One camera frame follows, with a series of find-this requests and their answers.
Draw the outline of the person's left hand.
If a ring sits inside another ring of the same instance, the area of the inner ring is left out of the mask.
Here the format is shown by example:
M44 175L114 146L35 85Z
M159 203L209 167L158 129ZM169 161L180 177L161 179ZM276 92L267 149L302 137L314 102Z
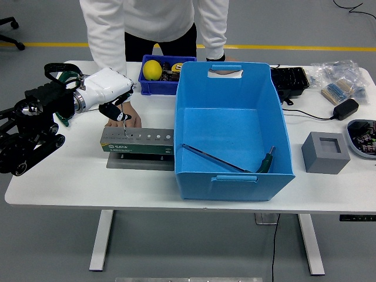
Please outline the person's left hand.
M226 56L217 60L208 59L207 61L218 63L218 62L238 62L239 60L231 56ZM241 74L242 74L241 70L227 70L227 69L219 69L219 70L210 69L208 72L208 75L212 78L219 78L219 77L240 78Z

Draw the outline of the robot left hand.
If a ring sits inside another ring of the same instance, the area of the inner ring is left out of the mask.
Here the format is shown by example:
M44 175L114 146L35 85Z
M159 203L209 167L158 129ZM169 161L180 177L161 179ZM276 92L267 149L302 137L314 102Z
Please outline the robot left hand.
M100 113L107 118L122 122L131 119L117 106L127 101L133 93L133 81L119 72L104 68L83 80L83 86L77 88L76 112L83 113L92 106L98 106Z

